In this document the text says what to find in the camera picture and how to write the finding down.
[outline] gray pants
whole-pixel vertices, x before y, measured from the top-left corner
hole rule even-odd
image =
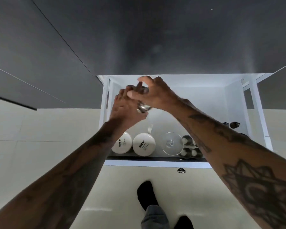
[[[141,222],[142,229],[170,229],[164,210],[157,205],[150,205]]]

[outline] sock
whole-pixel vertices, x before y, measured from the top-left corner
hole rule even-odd
[[[186,215],[183,215],[179,218],[174,229],[194,229],[194,227],[191,220]]]
[[[137,190],[138,200],[146,211],[147,207],[150,205],[159,206],[156,196],[154,194],[153,185],[150,181],[143,182]]]

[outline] geometric tattoo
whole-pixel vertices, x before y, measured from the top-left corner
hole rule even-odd
[[[240,159],[236,166],[224,165],[223,179],[252,216],[271,228],[286,228],[286,181],[275,177],[269,166],[254,168]]]

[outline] clear glass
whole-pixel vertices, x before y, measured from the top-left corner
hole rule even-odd
[[[182,137],[178,133],[168,132],[163,136],[161,147],[166,154],[176,156],[183,149]]]

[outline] metal knob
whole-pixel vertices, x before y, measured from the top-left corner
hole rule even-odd
[[[178,173],[185,173],[186,171],[185,171],[185,169],[183,169],[183,168],[179,168],[179,169],[177,170],[177,172],[178,172]]]

